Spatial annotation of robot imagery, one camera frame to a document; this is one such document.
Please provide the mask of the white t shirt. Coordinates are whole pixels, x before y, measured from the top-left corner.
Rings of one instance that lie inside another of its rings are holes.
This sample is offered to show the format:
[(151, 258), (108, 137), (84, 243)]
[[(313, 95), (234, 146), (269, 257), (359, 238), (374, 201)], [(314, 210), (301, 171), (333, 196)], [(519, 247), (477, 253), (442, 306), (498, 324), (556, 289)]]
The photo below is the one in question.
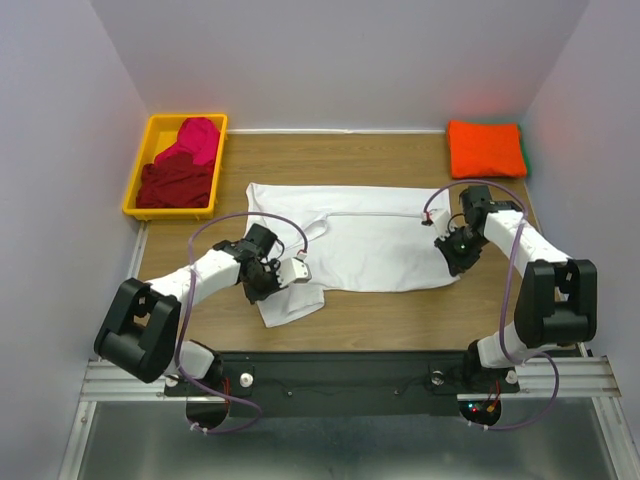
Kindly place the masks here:
[(456, 282), (422, 223), (425, 206), (449, 213), (449, 193), (371, 186), (283, 186), (251, 183), (251, 223), (283, 243), (284, 258), (306, 249), (312, 278), (259, 302), (266, 327), (278, 327), (325, 305), (328, 290), (398, 293)]

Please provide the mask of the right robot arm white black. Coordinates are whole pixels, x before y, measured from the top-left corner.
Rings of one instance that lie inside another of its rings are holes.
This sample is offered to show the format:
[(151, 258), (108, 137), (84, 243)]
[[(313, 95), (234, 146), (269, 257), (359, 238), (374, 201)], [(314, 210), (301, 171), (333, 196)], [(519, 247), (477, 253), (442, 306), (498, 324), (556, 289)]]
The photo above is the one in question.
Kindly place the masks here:
[(472, 342), (460, 366), (463, 384), (482, 390), (496, 370), (522, 364), (549, 350), (590, 341), (597, 330), (595, 264), (575, 259), (552, 245), (529, 221), (526, 204), (515, 194), (497, 200), (496, 183), (464, 182), (459, 195), (463, 224), (446, 208), (427, 203), (422, 223), (436, 232), (435, 248), (451, 276), (471, 269), (484, 247), (495, 245), (509, 261), (507, 274), (518, 274), (520, 290), (514, 313), (503, 305), (495, 334)]

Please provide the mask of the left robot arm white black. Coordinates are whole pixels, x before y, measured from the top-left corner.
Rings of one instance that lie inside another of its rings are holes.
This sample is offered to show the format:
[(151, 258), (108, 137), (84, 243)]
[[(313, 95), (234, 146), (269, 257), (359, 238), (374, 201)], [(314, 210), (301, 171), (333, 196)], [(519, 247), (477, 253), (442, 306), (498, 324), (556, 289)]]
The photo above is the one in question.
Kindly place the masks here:
[(198, 303), (238, 284), (252, 304), (280, 291), (279, 262), (266, 259), (279, 243), (275, 233), (254, 224), (245, 237), (215, 244), (192, 266), (148, 282), (124, 281), (95, 338), (94, 352), (144, 383), (162, 376), (180, 378), (179, 370), (184, 369), (199, 393), (215, 392), (223, 385), (222, 361), (216, 352), (186, 341), (180, 361), (175, 361), (187, 301)]

